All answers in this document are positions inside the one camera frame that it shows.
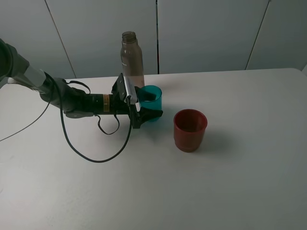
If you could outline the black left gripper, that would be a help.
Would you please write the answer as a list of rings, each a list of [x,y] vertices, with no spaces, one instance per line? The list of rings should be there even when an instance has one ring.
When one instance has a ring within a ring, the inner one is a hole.
[[[132,123],[132,128],[139,129],[142,124],[153,120],[158,119],[163,115],[162,110],[153,110],[141,107],[140,111],[137,111],[136,104],[128,104],[124,101],[126,95],[125,86],[124,86],[124,75],[121,73],[114,85],[112,86],[112,95],[113,95],[113,109],[117,114],[127,114]],[[146,91],[145,87],[135,86],[135,91],[137,94],[138,100],[156,100],[156,95],[154,93]]]

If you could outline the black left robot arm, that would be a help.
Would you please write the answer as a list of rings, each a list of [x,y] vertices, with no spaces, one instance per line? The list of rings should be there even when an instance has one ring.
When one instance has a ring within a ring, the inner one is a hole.
[[[0,78],[39,92],[45,102],[61,108],[66,117],[83,118],[95,115],[128,115],[133,128],[162,116],[163,111],[136,108],[138,87],[120,74],[110,94],[91,94],[69,86],[62,78],[53,78],[34,69],[15,47],[0,42]]]

